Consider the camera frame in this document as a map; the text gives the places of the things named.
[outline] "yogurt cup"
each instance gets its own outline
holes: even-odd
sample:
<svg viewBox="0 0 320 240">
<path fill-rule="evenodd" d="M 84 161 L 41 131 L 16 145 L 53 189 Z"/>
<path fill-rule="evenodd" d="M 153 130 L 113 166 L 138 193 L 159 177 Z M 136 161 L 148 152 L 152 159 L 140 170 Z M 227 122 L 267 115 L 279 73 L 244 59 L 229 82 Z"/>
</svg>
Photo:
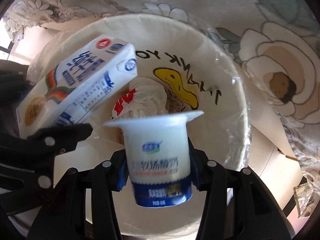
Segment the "yogurt cup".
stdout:
<svg viewBox="0 0 320 240">
<path fill-rule="evenodd" d="M 192 111 L 105 123 L 123 130 L 130 180 L 139 206 L 175 206 L 190 199 L 186 123 L 202 114 Z"/>
</svg>

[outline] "nutrition label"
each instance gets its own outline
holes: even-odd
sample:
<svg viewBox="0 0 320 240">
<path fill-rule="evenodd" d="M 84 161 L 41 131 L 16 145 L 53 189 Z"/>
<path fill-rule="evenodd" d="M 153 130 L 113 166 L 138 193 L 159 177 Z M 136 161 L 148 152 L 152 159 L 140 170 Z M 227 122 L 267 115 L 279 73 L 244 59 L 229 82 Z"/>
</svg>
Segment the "nutrition label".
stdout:
<svg viewBox="0 0 320 240">
<path fill-rule="evenodd" d="M 62 112 L 55 124 L 65 126 L 79 123 L 101 99 L 111 92 L 112 85 L 108 73 L 105 73 L 104 77 L 98 79 Z"/>
</svg>

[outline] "flower pattern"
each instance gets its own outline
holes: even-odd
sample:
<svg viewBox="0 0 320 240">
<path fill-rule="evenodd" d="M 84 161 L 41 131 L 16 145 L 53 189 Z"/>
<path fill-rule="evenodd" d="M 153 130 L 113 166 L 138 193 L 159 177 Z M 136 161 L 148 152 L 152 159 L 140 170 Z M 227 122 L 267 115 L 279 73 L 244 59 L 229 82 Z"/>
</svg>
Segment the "flower pattern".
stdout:
<svg viewBox="0 0 320 240">
<path fill-rule="evenodd" d="M 27 3 L 20 0 L 16 4 L 12 5 L 12 9 L 20 15 L 28 15 L 31 19 L 44 19 L 47 16 L 52 15 L 52 10 L 48 9 L 49 4 L 43 3 L 41 0 L 35 0 L 34 2 L 28 0 Z"/>
<path fill-rule="evenodd" d="M 239 57 L 252 81 L 295 127 L 320 123 L 320 59 L 297 34 L 266 22 L 246 30 Z"/>
<path fill-rule="evenodd" d="M 170 5 L 165 3 L 160 3 L 158 5 L 153 3 L 143 3 L 143 6 L 145 7 L 145 9 L 142 10 L 144 13 L 162 15 L 181 22 L 188 22 L 188 14 L 183 9 L 171 9 Z"/>
</svg>

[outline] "carton logo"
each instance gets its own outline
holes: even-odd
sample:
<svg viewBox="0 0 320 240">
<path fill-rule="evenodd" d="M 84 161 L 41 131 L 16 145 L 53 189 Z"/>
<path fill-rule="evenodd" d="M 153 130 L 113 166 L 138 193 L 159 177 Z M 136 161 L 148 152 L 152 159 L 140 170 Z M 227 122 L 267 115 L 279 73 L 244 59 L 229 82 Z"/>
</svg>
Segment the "carton logo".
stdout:
<svg viewBox="0 0 320 240">
<path fill-rule="evenodd" d="M 124 69 L 126 71 L 131 71 L 136 67 L 136 59 L 131 58 L 124 64 Z"/>
<path fill-rule="evenodd" d="M 108 45 L 111 43 L 110 39 L 101 39 L 96 43 L 97 49 L 104 49 L 105 47 L 108 47 Z"/>
<path fill-rule="evenodd" d="M 110 49 L 116 51 L 116 50 L 118 50 L 118 49 L 121 49 L 122 47 L 123 47 L 122 44 L 120 44 L 120 43 L 115 43 L 115 44 L 112 44 L 112 46 L 110 47 Z"/>
<path fill-rule="evenodd" d="M 44 106 L 44 103 L 45 103 L 45 99 L 41 97 L 36 97 L 31 101 L 30 105 L 26 110 L 26 114 L 24 118 L 24 122 L 26 126 L 30 126 L 34 123 L 34 121 L 39 116 Z"/>
</svg>

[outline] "white milk carton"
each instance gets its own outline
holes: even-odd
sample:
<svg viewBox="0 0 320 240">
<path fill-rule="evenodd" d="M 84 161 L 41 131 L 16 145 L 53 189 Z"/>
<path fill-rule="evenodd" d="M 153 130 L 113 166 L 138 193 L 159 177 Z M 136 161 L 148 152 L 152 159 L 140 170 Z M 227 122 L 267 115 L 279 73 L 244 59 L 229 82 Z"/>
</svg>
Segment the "white milk carton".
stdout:
<svg viewBox="0 0 320 240">
<path fill-rule="evenodd" d="M 100 35 L 58 64 L 21 102 L 20 137 L 39 128 L 83 123 L 136 76 L 134 46 Z"/>
</svg>

